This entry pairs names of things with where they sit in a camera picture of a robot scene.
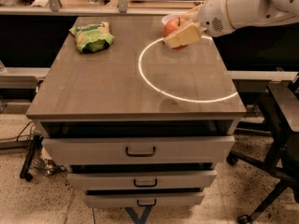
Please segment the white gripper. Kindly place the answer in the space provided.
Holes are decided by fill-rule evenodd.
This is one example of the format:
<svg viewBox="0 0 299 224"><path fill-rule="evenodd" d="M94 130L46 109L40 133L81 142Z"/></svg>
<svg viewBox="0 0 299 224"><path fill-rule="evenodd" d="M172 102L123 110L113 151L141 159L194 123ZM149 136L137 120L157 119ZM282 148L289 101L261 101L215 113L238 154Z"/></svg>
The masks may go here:
<svg viewBox="0 0 299 224"><path fill-rule="evenodd" d="M228 16L228 0L207 0L205 3L181 15L182 18L200 21L205 32L212 37L231 34L235 28ZM193 22L185 22L177 31L171 33L166 40L170 49L184 48L200 40L202 31Z"/></svg>

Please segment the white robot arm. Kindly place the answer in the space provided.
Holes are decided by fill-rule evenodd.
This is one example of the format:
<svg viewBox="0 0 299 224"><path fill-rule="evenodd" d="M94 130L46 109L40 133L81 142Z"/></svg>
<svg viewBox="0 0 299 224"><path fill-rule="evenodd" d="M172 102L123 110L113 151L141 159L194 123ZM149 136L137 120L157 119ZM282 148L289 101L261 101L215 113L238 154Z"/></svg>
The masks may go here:
<svg viewBox="0 0 299 224"><path fill-rule="evenodd" d="M203 35L219 37L244 27L280 26L298 19L299 0L207 0L186 13L165 16L165 23L176 21L179 27L164 36L164 43L175 49Z"/></svg>

